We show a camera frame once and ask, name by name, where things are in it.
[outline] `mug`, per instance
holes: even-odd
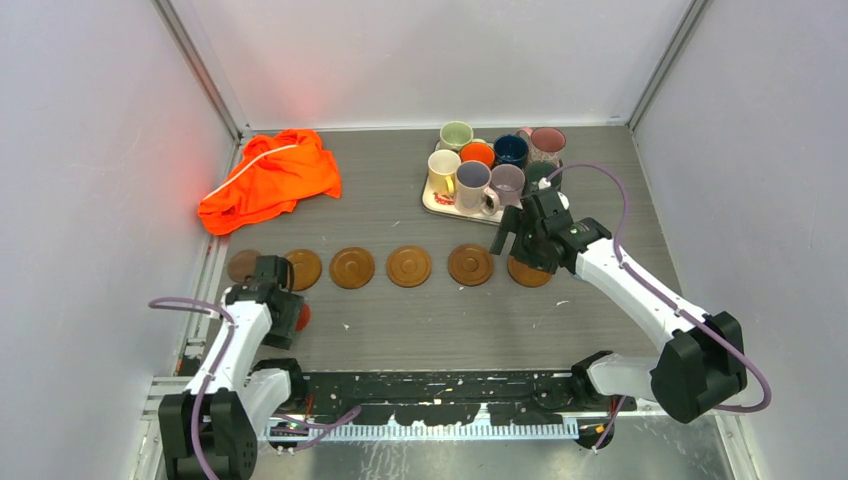
[[[454,178],[462,160],[453,150],[436,150],[427,159],[427,183],[434,192],[453,195],[456,192]]]
[[[565,135],[551,127],[532,129],[524,127],[516,135],[524,132],[530,137],[530,163],[549,162],[559,164],[560,153],[565,148]]]
[[[539,190],[539,180],[554,173],[560,167],[561,162],[553,164],[550,162],[536,162],[527,165],[524,169],[524,195],[529,195],[532,192]],[[551,179],[551,187],[556,190],[562,185],[562,172],[559,172],[556,177]]]
[[[492,171],[483,162],[469,160],[456,169],[456,199],[453,206],[464,215],[483,212],[494,215],[500,208],[498,194],[489,187]]]
[[[502,206],[521,205],[524,189],[524,172],[515,165],[498,165],[492,170],[492,189],[498,194]]]
[[[474,129],[471,125],[465,122],[450,122],[446,123],[439,130],[439,148],[443,150],[453,150],[458,152],[462,147],[471,142],[484,142],[479,138],[474,138]]]
[[[492,168],[492,165],[495,164],[495,151],[492,150],[492,147],[488,143],[471,142],[462,147],[462,150],[459,151],[459,158],[463,162],[477,160],[478,162],[483,162],[487,167]]]
[[[530,151],[527,142],[517,135],[503,135],[495,140],[495,158],[499,165],[515,165],[524,168],[527,153]]]

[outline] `green mug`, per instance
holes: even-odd
[[[439,148],[458,152],[471,142],[485,143],[485,140],[474,138],[474,129],[465,122],[450,122],[439,130]]]

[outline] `dark blue mug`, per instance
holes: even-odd
[[[495,140],[495,165],[515,165],[524,168],[530,148],[523,138],[517,135],[504,135]]]

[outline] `orange shirt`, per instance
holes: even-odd
[[[274,138],[258,135],[243,155],[224,184],[197,207],[203,226],[213,235],[291,212],[302,198],[342,195],[333,153],[322,148],[313,130],[285,130]]]

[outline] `brown coaster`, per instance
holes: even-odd
[[[374,276],[374,257],[359,247],[345,248],[330,262],[330,277],[342,288],[360,288]]]
[[[321,277],[321,259],[312,250],[299,248],[285,255],[294,267],[294,286],[292,290],[301,292],[315,285]]]
[[[386,273],[389,280],[401,287],[417,287],[426,282],[433,270],[430,255],[421,247],[400,247],[389,255]]]
[[[236,283],[244,283],[256,270],[256,257],[262,255],[256,250],[242,250],[233,255],[227,264],[227,276]]]
[[[509,271],[509,276],[515,280],[515,283],[528,288],[541,287],[553,278],[553,275],[550,273],[528,267],[516,260],[513,256],[510,256],[509,260],[507,260],[506,269]]]
[[[448,272],[461,285],[481,285],[494,271],[492,256],[480,245],[460,245],[448,257]]]

